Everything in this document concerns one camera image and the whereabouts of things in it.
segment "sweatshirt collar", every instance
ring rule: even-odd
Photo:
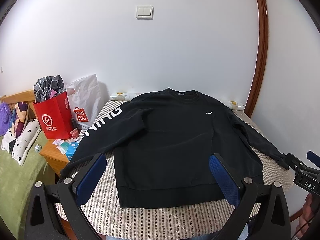
[[[197,91],[176,91],[171,88],[166,89],[174,98],[185,103],[192,103],[199,99]]]

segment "sweatshirt sleeve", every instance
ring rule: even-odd
[[[285,154],[281,154],[272,143],[270,143],[266,138],[264,138],[259,132],[257,132],[246,122],[237,117],[232,112],[232,110],[229,110],[228,115],[232,122],[232,126],[237,130],[239,134],[245,136],[249,145],[274,159],[276,163],[278,163],[281,167],[287,170],[289,169],[289,166],[284,162]]]
[[[135,102],[126,102],[92,125],[84,134],[70,162],[61,170],[64,179],[73,167],[91,160],[97,153],[105,153],[137,132],[145,129],[144,109]]]

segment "small box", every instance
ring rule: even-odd
[[[71,160],[71,158],[73,157],[73,154],[75,153],[78,145],[79,145],[79,143],[77,143],[77,142],[70,143],[70,146],[69,146],[68,150],[66,151],[66,157],[68,158],[68,160]]]

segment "bedside table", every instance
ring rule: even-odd
[[[69,162],[66,155],[62,154],[55,144],[52,144],[54,140],[49,139],[45,146],[42,147],[40,155],[42,155],[49,166],[60,177],[60,170],[62,170]]]

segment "blue gripper pad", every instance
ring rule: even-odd
[[[316,155],[312,151],[308,151],[307,159],[311,161],[315,166],[318,166],[320,168],[320,157],[318,155]]]
[[[105,155],[100,155],[76,188],[76,203],[78,206],[84,205],[89,201],[106,167],[106,157]]]
[[[240,204],[239,189],[214,155],[211,155],[209,158],[209,168],[228,203],[237,207]]]

